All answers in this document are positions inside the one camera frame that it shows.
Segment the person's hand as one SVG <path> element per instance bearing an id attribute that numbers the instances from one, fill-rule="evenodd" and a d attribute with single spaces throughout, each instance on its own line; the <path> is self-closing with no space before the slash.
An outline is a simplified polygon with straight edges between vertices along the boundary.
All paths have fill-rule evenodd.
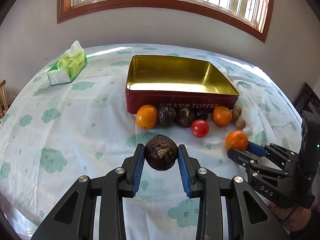
<path id="1" fill-rule="evenodd" d="M 296 207 L 296 209 L 294 207 L 283 209 L 270 202 L 268 207 L 277 218 L 284 220 L 287 217 L 283 225 L 290 232 L 302 230 L 308 224 L 312 214 L 311 209 L 305 209 L 301 206 Z"/>

